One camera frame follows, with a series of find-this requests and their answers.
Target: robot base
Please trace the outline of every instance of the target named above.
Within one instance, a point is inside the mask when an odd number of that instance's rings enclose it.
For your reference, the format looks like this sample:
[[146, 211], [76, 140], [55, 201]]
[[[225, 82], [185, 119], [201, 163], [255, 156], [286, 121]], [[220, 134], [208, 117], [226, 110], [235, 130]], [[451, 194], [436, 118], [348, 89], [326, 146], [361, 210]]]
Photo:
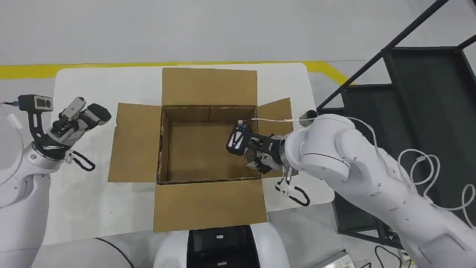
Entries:
[[289, 268], [288, 255], [270, 223], [169, 233], [154, 268]]

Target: table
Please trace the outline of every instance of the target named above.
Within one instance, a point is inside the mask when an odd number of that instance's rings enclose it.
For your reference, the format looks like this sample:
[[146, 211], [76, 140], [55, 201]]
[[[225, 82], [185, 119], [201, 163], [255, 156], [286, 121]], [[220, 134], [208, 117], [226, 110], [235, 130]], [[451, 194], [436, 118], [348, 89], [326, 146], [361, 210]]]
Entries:
[[[266, 63], [193, 68], [257, 70], [258, 104], [291, 98], [292, 116], [314, 109], [311, 85], [302, 63]], [[111, 121], [88, 133], [74, 149], [90, 158], [96, 170], [88, 173], [63, 164], [51, 177], [50, 211], [44, 244], [152, 229], [153, 183], [108, 183], [109, 163], [119, 102], [161, 105], [161, 67], [63, 69], [54, 88], [53, 121], [76, 96], [106, 107]], [[294, 123], [295, 129], [302, 128]], [[277, 178], [263, 179], [266, 210], [300, 207], [274, 189]], [[305, 173], [293, 178], [311, 204], [332, 202], [334, 191]]]

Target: cardboard box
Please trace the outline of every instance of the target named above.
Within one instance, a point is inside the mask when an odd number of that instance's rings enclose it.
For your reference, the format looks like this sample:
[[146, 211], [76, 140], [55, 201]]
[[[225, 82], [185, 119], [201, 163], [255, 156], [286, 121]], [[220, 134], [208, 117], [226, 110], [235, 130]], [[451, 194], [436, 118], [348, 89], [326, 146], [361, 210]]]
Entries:
[[[156, 183], [154, 232], [267, 221], [261, 174], [225, 145], [239, 119], [291, 118], [290, 100], [258, 106], [255, 71], [165, 68], [162, 78], [162, 106], [119, 103], [109, 182]], [[292, 123], [254, 128], [285, 135]]]

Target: gray floor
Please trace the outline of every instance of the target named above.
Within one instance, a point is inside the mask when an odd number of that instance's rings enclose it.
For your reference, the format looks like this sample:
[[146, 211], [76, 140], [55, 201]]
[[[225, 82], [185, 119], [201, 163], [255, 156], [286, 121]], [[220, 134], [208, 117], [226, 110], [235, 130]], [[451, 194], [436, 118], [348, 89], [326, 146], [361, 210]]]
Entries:
[[[433, 2], [0, 0], [0, 65], [326, 60], [351, 75]], [[451, 0], [402, 44], [459, 44], [476, 31], [475, 11], [469, 0]], [[466, 54], [476, 68], [476, 45]], [[309, 78], [316, 103], [336, 87], [323, 74]], [[385, 67], [377, 64], [359, 82], [388, 82]], [[52, 95], [53, 89], [52, 79], [0, 80], [0, 101], [23, 93]], [[337, 99], [332, 106], [340, 103]], [[26, 124], [23, 114], [17, 117]], [[378, 266], [373, 244], [335, 233], [331, 205], [277, 211], [270, 221], [292, 267], [307, 267], [344, 248], [357, 267], [365, 261]], [[151, 267], [162, 238], [141, 232], [109, 239], [137, 267]], [[96, 240], [43, 246], [34, 267], [117, 267], [111, 252]], [[397, 267], [392, 257], [383, 258], [386, 267]]]

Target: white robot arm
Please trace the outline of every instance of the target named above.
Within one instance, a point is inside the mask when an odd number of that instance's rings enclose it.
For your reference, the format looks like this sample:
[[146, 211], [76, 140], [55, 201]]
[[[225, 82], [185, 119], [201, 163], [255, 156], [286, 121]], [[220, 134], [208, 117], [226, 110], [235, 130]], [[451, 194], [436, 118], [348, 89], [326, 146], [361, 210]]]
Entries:
[[348, 118], [321, 115], [282, 138], [253, 134], [239, 121], [227, 148], [263, 173], [283, 170], [288, 184], [294, 170], [324, 180], [388, 224], [419, 268], [476, 267], [475, 231], [421, 197], [397, 161], [369, 143]]
[[[76, 98], [44, 134], [41, 113], [53, 110], [51, 98], [22, 95], [9, 104], [28, 112], [34, 140], [23, 148], [19, 134], [15, 162], [0, 170], [0, 267], [27, 268], [45, 236], [50, 174], [64, 161], [75, 161], [84, 170], [94, 170], [94, 164], [71, 147], [88, 130], [109, 121], [111, 115], [97, 104], [83, 110], [86, 102]], [[84, 166], [80, 157], [91, 167]]]

